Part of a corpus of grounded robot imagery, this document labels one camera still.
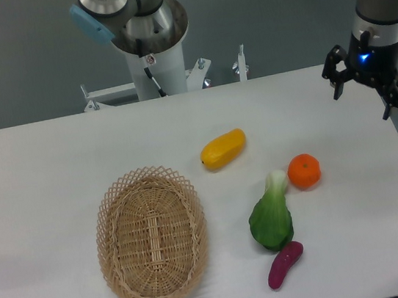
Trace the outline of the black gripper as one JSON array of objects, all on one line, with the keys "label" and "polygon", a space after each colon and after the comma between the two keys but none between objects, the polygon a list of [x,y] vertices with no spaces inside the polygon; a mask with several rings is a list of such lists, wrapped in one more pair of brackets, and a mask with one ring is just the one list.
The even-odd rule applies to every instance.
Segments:
[{"label": "black gripper", "polygon": [[[330,81],[334,89],[333,100],[338,100],[344,91],[344,84],[354,80],[368,87],[383,87],[380,96],[385,103],[383,119],[390,118],[392,109],[398,109],[398,42],[389,46],[370,46],[369,40],[352,35],[349,52],[341,46],[334,46],[325,58],[322,78]],[[337,65],[345,63],[345,69]]]}]

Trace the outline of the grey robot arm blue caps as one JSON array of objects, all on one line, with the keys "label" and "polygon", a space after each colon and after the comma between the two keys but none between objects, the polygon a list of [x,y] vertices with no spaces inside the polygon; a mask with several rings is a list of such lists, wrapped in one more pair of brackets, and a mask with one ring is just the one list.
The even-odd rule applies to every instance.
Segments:
[{"label": "grey robot arm blue caps", "polygon": [[[185,71],[188,20],[176,0],[77,0],[69,13],[89,38],[124,54],[141,100],[202,88],[208,67]],[[356,81],[377,90],[386,112],[398,109],[398,0],[357,0],[349,48],[334,46],[325,59],[335,97]]]}]

